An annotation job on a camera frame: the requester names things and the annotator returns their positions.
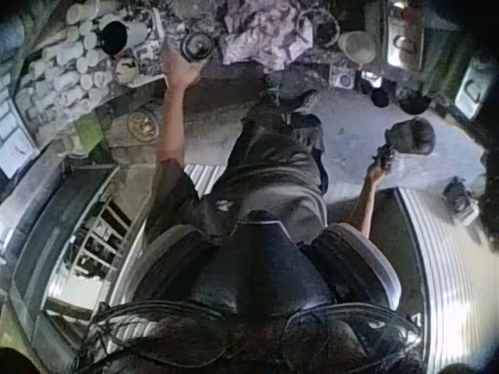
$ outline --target person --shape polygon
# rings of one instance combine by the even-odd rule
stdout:
[[[97,372],[102,357],[106,372],[399,370],[420,331],[393,312],[400,282],[368,240],[387,172],[371,165],[349,224],[327,225],[317,95],[283,101],[269,85],[200,198],[183,170],[183,101],[201,66],[173,48],[162,58],[168,90],[143,254],[125,303],[94,317],[76,372]]]

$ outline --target black pants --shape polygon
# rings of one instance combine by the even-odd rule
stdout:
[[[323,195],[329,186],[329,177],[322,164],[324,154],[324,134],[322,123],[316,115],[291,113],[290,105],[282,101],[279,106],[267,97],[251,108],[242,120],[242,133],[237,139],[228,159],[228,166],[240,165],[246,152],[259,131],[272,131],[287,135],[308,149],[320,172],[320,190]],[[283,119],[288,117],[289,124]]]

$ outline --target concrete floor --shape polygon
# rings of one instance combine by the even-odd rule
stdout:
[[[349,198],[358,193],[372,156],[384,144],[384,131],[411,118],[394,104],[380,109],[368,97],[349,90],[324,91],[315,112],[324,127],[323,161],[330,178],[331,191],[326,195],[329,203],[340,195]],[[434,152],[427,157],[398,155],[381,188],[400,185],[440,193],[454,175],[472,183],[485,172],[480,163],[481,146],[433,111],[422,116],[434,126]]]

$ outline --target crumpled paper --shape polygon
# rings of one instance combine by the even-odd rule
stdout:
[[[221,40],[224,65],[254,60],[264,72],[283,70],[313,46],[313,27],[299,19],[296,0],[246,0],[229,4],[225,25],[229,34]]]

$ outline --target shoe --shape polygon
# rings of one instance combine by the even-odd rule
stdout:
[[[296,108],[292,112],[300,113],[302,115],[309,115],[310,113],[312,113],[313,107],[315,107],[319,99],[319,91],[306,91],[296,98]]]
[[[281,100],[281,111],[283,113],[299,113],[301,115],[311,114],[313,107],[319,101],[320,94],[317,90],[308,90],[298,97],[289,100]]]

